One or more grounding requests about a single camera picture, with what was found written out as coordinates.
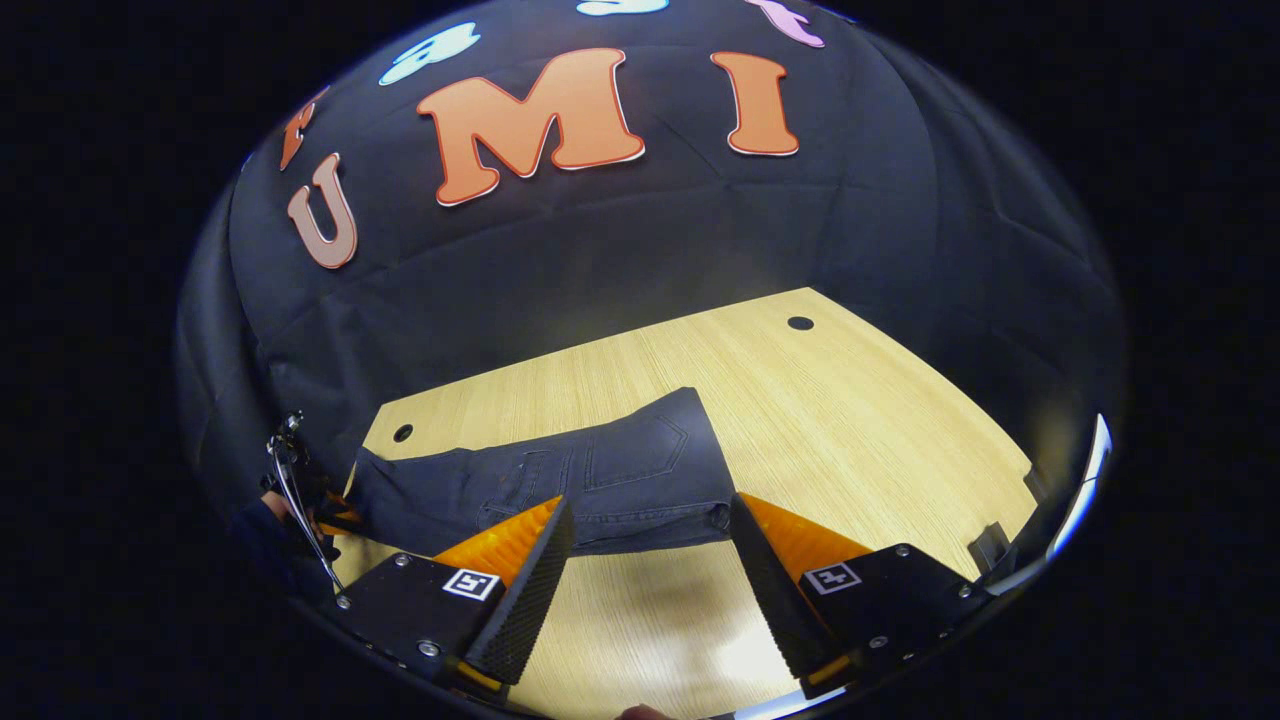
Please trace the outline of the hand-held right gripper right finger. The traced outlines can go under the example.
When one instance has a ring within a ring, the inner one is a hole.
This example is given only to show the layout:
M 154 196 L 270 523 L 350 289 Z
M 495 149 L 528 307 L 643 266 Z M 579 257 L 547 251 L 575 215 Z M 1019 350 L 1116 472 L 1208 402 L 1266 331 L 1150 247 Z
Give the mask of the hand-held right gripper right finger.
M 730 534 L 790 675 L 809 700 L 869 691 L 959 638 L 995 596 L 913 544 L 869 550 L 745 492 Z

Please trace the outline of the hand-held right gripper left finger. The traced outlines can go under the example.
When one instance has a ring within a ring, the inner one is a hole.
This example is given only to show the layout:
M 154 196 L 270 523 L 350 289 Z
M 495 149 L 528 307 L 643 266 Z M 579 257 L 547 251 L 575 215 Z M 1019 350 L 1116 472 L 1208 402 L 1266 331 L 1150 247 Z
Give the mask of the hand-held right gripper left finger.
M 433 559 L 397 553 L 335 593 L 333 625 L 454 693 L 506 693 L 524 675 L 573 547 L 557 496 Z

